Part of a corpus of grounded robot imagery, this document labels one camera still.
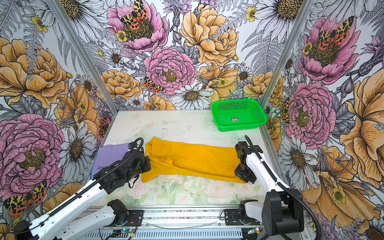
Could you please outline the folded purple t-shirt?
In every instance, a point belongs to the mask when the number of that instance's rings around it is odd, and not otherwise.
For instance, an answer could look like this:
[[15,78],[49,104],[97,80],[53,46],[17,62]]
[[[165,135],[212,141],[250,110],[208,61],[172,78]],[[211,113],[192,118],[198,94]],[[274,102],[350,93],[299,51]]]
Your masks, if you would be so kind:
[[114,144],[99,147],[95,163],[91,170],[91,178],[94,177],[102,168],[110,166],[116,161],[122,160],[126,152],[129,152],[129,144]]

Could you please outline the green plastic basket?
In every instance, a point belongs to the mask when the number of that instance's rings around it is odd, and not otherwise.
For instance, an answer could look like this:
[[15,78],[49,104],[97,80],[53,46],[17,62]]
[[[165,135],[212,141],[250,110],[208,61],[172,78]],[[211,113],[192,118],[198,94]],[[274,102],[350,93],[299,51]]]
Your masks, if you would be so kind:
[[253,99],[217,101],[211,104],[211,111],[221,132],[256,129],[268,120],[259,102]]

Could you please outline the right aluminium corner post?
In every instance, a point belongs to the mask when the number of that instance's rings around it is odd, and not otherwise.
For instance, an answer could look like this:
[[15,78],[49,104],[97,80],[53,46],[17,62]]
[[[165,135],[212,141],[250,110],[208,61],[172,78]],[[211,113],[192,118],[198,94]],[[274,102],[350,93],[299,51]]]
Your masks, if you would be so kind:
[[266,107],[267,103],[269,102],[269,100],[272,96],[272,93],[273,93],[275,87],[278,84],[279,78],[280,78],[281,73],[282,73],[283,68],[284,68],[284,64],[288,60],[288,58],[290,56],[290,52],[292,51],[292,49],[293,49],[293,47],[294,47],[294,45],[298,39],[299,34],[301,33],[302,29],[304,28],[305,23],[307,21],[307,18],[309,17],[311,9],[312,9],[314,4],[315,4],[314,0],[307,0],[307,1],[304,1],[302,4],[302,7],[301,7],[301,9],[297,15],[297,19],[293,25],[293,29],[288,34],[286,44],[283,48],[283,51],[280,55],[280,58],[277,62],[277,65],[276,65],[275,69],[273,70],[273,74],[272,74],[270,83],[269,83],[268,87],[266,88],[266,91],[265,91],[263,97],[261,98],[260,105],[263,109]]

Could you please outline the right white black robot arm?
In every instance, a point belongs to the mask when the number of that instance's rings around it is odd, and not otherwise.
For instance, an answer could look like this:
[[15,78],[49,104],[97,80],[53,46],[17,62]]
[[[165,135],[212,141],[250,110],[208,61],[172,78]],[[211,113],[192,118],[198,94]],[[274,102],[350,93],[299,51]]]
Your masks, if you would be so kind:
[[245,183],[259,181],[265,193],[261,203],[257,200],[241,201],[238,212],[240,222],[250,225],[258,222],[270,236],[300,233],[304,230],[303,197],[292,190],[272,170],[259,146],[249,146],[247,142],[235,145],[240,164],[235,175]]

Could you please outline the left aluminium corner post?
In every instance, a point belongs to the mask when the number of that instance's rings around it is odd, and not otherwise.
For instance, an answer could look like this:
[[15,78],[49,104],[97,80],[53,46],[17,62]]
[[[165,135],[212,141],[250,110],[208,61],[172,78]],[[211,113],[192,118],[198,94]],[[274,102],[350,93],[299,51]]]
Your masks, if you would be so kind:
[[60,1],[48,1],[47,5],[50,10],[53,12],[53,15],[56,17],[59,25],[62,27],[62,31],[69,38],[70,43],[74,47],[75,51],[79,55],[82,63],[85,65],[89,75],[94,80],[98,90],[100,91],[102,97],[104,98],[106,104],[111,110],[114,116],[118,113],[118,108],[108,92],[101,76],[99,75],[94,63],[92,62],[88,52],[86,51],[85,46],[83,45],[81,38],[78,36],[77,31],[75,30],[75,25],[72,24],[69,17],[67,16],[62,4]]

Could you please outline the yellow t-shirt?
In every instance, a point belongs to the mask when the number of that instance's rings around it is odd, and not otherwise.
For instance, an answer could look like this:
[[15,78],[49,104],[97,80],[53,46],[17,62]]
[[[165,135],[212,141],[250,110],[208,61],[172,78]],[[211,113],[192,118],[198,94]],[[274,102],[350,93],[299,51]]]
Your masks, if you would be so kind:
[[242,183],[235,175],[240,164],[234,148],[170,142],[152,138],[146,145],[151,170],[142,174],[146,183],[159,175],[182,175]]

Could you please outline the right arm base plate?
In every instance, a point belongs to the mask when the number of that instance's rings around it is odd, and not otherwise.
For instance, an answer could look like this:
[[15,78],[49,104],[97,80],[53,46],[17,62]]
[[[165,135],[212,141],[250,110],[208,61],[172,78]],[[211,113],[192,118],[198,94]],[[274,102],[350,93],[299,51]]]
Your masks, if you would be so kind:
[[238,209],[225,209],[224,221],[226,226],[256,226],[261,224],[255,219],[241,215]]

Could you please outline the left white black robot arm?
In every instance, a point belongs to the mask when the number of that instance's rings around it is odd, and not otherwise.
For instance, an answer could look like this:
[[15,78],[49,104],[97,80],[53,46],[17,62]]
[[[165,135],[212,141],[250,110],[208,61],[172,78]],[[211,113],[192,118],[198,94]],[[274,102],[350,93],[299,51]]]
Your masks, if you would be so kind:
[[144,148],[126,152],[122,160],[101,169],[84,188],[53,210],[32,222],[19,222],[14,227],[15,239],[37,240],[54,237],[60,227],[75,219],[98,199],[150,170],[150,160],[145,156]]

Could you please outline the aluminium corner post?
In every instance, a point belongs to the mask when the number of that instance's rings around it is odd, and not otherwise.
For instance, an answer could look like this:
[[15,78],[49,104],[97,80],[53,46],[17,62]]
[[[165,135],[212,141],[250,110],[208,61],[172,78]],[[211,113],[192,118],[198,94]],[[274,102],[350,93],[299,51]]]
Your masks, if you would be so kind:
[[292,49],[293,49],[293,47],[294,47],[294,45],[298,39],[299,34],[301,33],[302,29],[304,28],[305,23],[307,21],[307,18],[309,17],[311,9],[312,9],[314,4],[315,4],[314,0],[307,0],[307,1],[304,1],[302,4],[302,7],[301,7],[301,9],[297,15],[297,19],[293,25],[293,29],[288,34],[286,44],[283,48],[283,51],[280,55],[280,58],[277,62],[277,65],[276,65],[275,69],[273,70],[273,74],[272,74],[270,83],[269,83],[268,87],[266,88],[266,91],[265,91],[263,97],[261,98],[260,105],[263,109],[266,107],[267,103],[269,102],[269,100],[272,96],[272,93],[273,93],[275,87],[278,84],[279,78],[280,78],[281,73],[282,73],[283,68],[284,68],[284,64],[288,60],[288,58],[290,56],[290,52],[292,51]]
[[83,45],[81,38],[78,36],[77,31],[75,30],[75,25],[72,24],[69,17],[67,16],[62,4],[60,1],[48,1],[47,5],[50,10],[53,12],[53,15],[56,17],[59,25],[62,27],[62,31],[69,38],[70,43],[74,47],[75,51],[79,55],[82,63],[85,65],[89,75],[94,80],[98,90],[100,91],[102,97],[104,98],[106,104],[111,110],[114,116],[118,113],[118,108],[108,92],[101,76],[99,75],[94,63],[92,62],[88,52],[86,51],[85,46]]

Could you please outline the aluminium front rail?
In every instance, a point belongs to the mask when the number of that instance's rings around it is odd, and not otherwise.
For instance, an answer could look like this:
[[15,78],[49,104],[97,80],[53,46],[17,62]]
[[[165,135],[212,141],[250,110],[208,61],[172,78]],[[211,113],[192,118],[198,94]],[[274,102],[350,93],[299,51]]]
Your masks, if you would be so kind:
[[127,238],[135,233],[135,238],[149,237],[154,234],[159,238],[161,234],[175,237],[200,238],[204,234],[266,234],[264,227],[256,226],[226,226],[224,221],[225,209],[238,209],[235,205],[221,206],[160,206],[143,208],[128,208],[127,210],[143,210],[143,220],[140,227],[106,227],[113,222],[114,211],[105,206],[81,219],[64,224],[60,227],[56,237],[58,239],[106,239]]

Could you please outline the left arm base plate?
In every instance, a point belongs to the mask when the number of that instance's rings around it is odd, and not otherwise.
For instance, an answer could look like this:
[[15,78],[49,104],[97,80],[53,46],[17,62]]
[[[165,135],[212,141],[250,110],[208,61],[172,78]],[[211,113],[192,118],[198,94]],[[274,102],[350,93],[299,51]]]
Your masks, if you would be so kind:
[[118,213],[113,222],[106,227],[140,227],[142,225],[143,210],[127,210]]

